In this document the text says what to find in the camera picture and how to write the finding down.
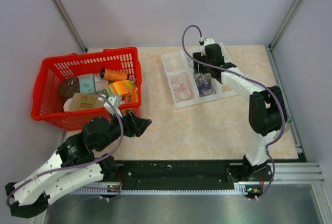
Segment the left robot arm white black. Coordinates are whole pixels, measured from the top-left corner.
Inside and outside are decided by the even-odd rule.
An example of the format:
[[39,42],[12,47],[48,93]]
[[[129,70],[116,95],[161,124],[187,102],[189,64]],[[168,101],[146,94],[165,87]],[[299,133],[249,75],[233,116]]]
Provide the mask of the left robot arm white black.
[[125,136],[140,137],[151,123],[130,110],[120,117],[112,116],[111,120],[93,118],[80,133],[67,138],[28,178],[5,186],[11,215],[35,217],[78,188],[117,178],[119,169],[113,156],[97,159],[94,153]]

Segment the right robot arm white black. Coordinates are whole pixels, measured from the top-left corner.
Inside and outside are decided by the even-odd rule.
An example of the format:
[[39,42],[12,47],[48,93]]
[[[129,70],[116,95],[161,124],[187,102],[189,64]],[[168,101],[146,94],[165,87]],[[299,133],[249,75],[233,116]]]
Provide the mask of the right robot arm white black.
[[287,115],[282,91],[247,77],[237,66],[226,62],[221,46],[208,38],[200,42],[202,50],[193,53],[194,73],[209,74],[249,103],[248,121],[254,132],[253,143],[240,166],[227,170],[232,182],[255,180],[267,167],[268,147],[281,134]]

